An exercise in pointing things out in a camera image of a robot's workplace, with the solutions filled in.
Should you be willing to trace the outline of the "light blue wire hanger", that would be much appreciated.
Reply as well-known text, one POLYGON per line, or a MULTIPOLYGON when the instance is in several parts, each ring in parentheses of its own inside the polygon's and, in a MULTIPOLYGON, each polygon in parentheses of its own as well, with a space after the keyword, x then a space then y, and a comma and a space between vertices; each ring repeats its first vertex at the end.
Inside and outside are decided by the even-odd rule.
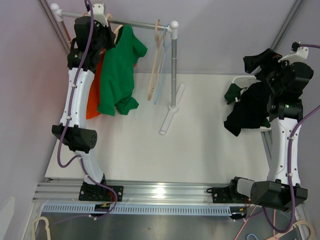
POLYGON ((162 60, 160 62, 160 69, 159 69, 159 75, 158 75, 158 81, 157 81, 157 87, 156 87, 156 92, 155 92, 155 96, 154 96, 154 100, 153 100, 153 104, 156 105, 158 103, 158 100, 159 100, 159 96, 160 96, 160 93, 162 91, 162 84, 163 84, 163 80, 162 80, 162 74, 163 74, 163 71, 164 71, 164 68, 165 68, 165 62, 166 62, 166 53, 169 49, 169 45, 166 44, 166 35, 167 35, 167 32, 169 30, 169 27, 170 25, 167 24, 163 30, 163 34, 162 34, 162 52, 163 52, 163 55, 162 55, 162 60))

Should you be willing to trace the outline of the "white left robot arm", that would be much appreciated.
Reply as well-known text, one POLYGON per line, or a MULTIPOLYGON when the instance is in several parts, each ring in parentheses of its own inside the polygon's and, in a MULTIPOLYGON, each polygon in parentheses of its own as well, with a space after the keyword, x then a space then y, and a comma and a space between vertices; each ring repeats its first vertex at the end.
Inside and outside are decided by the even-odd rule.
POLYGON ((57 163, 68 167, 79 160, 84 173, 80 189, 81 201, 116 202, 116 192, 107 186, 94 153, 98 134, 87 128, 87 105, 90 89, 95 78, 100 53, 105 48, 114 47, 111 30, 90 16, 75 20, 76 37, 71 41, 67 56, 68 90, 64 111, 58 125, 51 132, 59 140, 57 163))

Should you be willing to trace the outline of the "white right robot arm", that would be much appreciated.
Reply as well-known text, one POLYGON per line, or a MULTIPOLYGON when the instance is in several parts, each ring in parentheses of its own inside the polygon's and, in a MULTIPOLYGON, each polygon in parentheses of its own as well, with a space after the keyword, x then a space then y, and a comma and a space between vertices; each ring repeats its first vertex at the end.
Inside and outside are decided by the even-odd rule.
POLYGON ((298 173, 298 140, 303 122, 300 96, 314 75, 304 61, 309 54, 306 45, 294 43, 291 53, 282 56, 268 48, 260 54, 243 58, 244 70, 257 68, 256 79, 267 83, 271 95, 267 104, 272 132, 271 160, 265 181, 235 177, 227 196, 232 202, 249 198, 251 203, 288 212, 308 198, 298 173))

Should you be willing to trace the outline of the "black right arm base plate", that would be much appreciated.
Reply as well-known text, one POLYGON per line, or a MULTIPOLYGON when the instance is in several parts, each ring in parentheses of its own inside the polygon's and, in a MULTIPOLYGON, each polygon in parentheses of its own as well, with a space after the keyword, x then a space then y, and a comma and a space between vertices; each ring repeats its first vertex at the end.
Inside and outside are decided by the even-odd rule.
POLYGON ((236 192, 229 186, 211 187, 206 190, 214 204, 250 204, 250 197, 236 192))

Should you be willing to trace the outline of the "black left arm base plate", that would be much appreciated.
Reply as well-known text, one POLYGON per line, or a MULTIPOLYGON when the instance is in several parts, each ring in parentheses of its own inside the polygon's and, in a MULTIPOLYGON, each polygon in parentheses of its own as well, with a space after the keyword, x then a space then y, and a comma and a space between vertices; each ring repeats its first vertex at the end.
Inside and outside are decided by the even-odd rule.
MULTIPOLYGON (((122 202, 124 187, 121 185, 109 185, 108 187, 117 194, 117 201, 122 202)), ((110 190, 84 182, 80 188, 78 200, 85 202, 114 202, 115 196, 110 190)))

